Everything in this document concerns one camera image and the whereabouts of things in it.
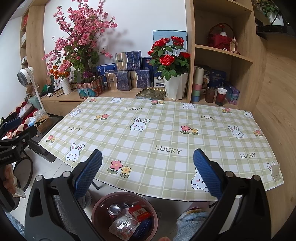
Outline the person left hand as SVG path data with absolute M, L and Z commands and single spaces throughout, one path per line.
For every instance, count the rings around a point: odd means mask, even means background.
M 4 168 L 4 181 L 3 181 L 4 187 L 10 194 L 16 193 L 16 185 L 17 180 L 16 177 L 13 174 L 13 165 L 9 164 L 6 165 Z

